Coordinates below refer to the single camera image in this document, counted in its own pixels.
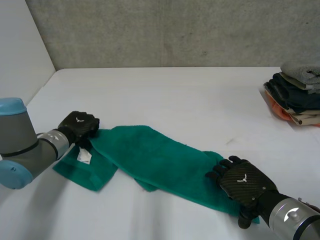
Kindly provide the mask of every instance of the stack of folded clothes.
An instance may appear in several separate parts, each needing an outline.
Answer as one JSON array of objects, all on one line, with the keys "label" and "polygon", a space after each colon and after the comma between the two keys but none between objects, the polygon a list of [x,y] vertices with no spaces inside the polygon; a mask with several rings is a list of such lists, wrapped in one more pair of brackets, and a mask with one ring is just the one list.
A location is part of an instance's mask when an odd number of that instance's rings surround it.
[{"label": "stack of folded clothes", "polygon": [[297,125],[320,127],[320,64],[286,62],[263,86],[272,110]]}]

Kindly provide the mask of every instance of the white tag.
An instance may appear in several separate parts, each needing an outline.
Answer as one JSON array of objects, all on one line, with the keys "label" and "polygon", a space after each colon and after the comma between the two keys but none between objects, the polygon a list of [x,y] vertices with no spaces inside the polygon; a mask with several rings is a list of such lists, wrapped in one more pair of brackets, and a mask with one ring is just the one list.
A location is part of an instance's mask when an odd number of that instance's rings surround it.
[{"label": "white tag", "polygon": [[91,157],[92,155],[90,154],[90,152],[88,152],[84,148],[80,148],[77,160],[85,164],[90,164]]}]

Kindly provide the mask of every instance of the table surface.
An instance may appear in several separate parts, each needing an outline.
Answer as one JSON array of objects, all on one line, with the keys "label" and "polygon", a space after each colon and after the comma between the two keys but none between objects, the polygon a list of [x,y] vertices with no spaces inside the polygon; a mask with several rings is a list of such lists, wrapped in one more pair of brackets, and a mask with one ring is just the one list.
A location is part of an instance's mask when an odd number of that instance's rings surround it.
[{"label": "table surface", "polygon": [[[96,68],[56,72],[27,106],[37,133],[71,111],[100,127],[148,125],[199,150],[250,160],[294,198],[320,206],[320,128],[278,119],[263,83],[278,67]],[[118,170],[92,192],[47,169],[21,190],[0,187],[3,240],[275,240],[265,223],[237,219]]]}]

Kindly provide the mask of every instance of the green towel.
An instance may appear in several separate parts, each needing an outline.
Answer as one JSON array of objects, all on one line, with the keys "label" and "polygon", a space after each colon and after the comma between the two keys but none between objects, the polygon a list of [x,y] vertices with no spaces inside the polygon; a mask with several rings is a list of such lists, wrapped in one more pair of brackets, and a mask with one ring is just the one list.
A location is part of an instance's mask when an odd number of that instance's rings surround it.
[{"label": "green towel", "polygon": [[[215,152],[199,151],[143,125],[101,129],[90,141],[93,146],[90,150],[92,158],[87,167],[94,164],[93,168],[101,173],[105,166],[97,164],[105,161],[111,168],[109,171],[104,170],[105,176],[97,176],[99,183],[110,180],[117,166],[149,192],[161,189],[214,210],[233,216],[239,214],[239,205],[205,177],[223,159]],[[76,174],[78,169],[65,169],[64,165],[70,165],[70,162],[77,167],[74,164],[77,152],[70,152],[53,169],[85,188],[95,191],[100,189],[103,185],[92,188],[97,184],[89,183],[94,171],[88,170],[92,175],[82,176],[82,172]],[[84,167],[81,165],[79,170],[83,171]]]},{"label": "green towel", "polygon": [[114,176],[118,167],[94,148],[90,150],[90,154],[90,164],[78,161],[79,147],[75,146],[53,169],[86,189],[99,191]]}]

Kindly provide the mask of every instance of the carbon fiber glove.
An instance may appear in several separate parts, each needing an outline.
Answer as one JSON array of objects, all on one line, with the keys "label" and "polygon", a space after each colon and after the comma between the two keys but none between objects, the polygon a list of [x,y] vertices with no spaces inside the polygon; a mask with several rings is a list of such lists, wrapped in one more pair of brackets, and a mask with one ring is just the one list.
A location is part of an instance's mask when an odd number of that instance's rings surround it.
[{"label": "carbon fiber glove", "polygon": [[99,129],[100,120],[86,112],[71,112],[58,126],[69,143],[85,143],[88,137],[94,137]]},{"label": "carbon fiber glove", "polygon": [[266,191],[278,191],[263,172],[237,156],[221,160],[205,176],[212,179],[232,200],[241,204],[238,224],[243,229],[247,229],[258,216],[258,198]]}]

